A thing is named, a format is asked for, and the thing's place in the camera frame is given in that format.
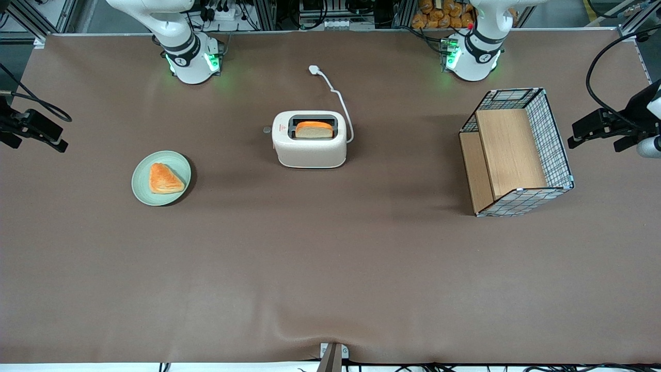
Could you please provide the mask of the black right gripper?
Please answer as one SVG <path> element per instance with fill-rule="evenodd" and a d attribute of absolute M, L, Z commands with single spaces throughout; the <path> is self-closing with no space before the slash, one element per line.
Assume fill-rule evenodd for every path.
<path fill-rule="evenodd" d="M 39 138 L 39 141 L 64 153 L 68 142 L 61 138 L 63 129 L 42 113 L 28 109 L 20 113 L 10 107 L 6 97 L 1 96 L 1 141 L 10 148 L 17 149 L 23 141 L 18 133 L 21 131 L 30 137 Z"/>

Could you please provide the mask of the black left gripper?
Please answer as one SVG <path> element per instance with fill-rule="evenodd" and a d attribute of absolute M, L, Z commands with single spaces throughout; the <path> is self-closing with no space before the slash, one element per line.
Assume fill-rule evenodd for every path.
<path fill-rule="evenodd" d="M 633 95 L 619 112 L 628 124 L 628 131 L 615 141 L 615 151 L 636 146 L 636 151 L 659 151 L 659 85 L 649 85 Z M 570 150 L 594 139 L 623 134 L 619 117 L 607 109 L 596 109 L 572 125 L 568 138 Z"/>

